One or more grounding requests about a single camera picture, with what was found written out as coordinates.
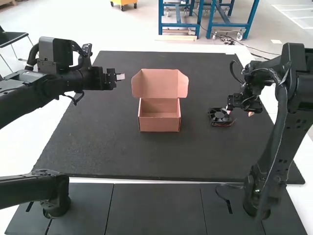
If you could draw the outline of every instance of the black computer fan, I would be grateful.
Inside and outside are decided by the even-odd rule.
[[[225,108],[210,108],[208,115],[212,126],[230,126],[234,122]]]

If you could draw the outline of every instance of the open cardboard box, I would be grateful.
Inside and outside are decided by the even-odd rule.
[[[179,98],[187,97],[188,83],[188,77],[179,70],[142,69],[132,77],[133,96],[140,98],[140,131],[178,132]]]

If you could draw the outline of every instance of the box flap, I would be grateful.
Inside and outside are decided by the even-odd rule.
[[[186,98],[188,83],[179,70],[142,69],[132,77],[132,92],[137,98]]]

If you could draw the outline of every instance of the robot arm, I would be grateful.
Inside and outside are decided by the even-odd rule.
[[[65,92],[82,94],[71,99],[74,105],[84,90],[112,90],[123,76],[115,69],[93,67],[90,62],[91,44],[80,48],[74,41],[41,37],[30,51],[24,70],[2,78],[0,76],[0,129],[15,119],[59,99]],[[77,51],[78,65],[72,54]],[[33,72],[34,65],[38,72]],[[69,177],[52,170],[35,170],[29,174],[0,177],[0,210],[26,202],[40,201],[44,215],[56,218],[70,207]]]
[[[93,67],[90,62],[91,44],[80,48],[71,40],[41,37],[27,61],[25,70],[0,78],[0,129],[15,119],[45,106],[54,99],[59,99],[65,92],[74,91],[82,94],[74,105],[83,97],[84,90],[112,90],[120,78],[115,69]],[[73,64],[73,50],[80,53],[78,65]],[[38,72],[33,72],[34,65]]]
[[[245,211],[257,220],[270,216],[280,203],[293,158],[313,124],[313,50],[302,44],[285,44],[282,55],[266,62],[252,61],[243,70],[239,94],[228,97],[228,109],[239,107],[260,113],[264,86],[276,84],[278,114],[259,161],[245,179]]]

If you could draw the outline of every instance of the black chair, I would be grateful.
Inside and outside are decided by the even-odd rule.
[[[0,26],[0,48],[4,48],[8,45],[11,45],[13,52],[15,54],[15,57],[18,60],[23,60],[23,59],[19,59],[14,51],[14,48],[12,46],[13,43],[17,42],[18,40],[27,37],[30,41],[30,43],[33,45],[33,43],[31,42],[28,33],[20,33],[20,32],[5,32],[2,27]],[[5,61],[5,59],[3,58],[3,56],[0,54],[2,60],[5,62],[5,64],[9,67],[9,69],[12,71],[12,69],[10,68],[10,66],[8,65],[8,63]]]

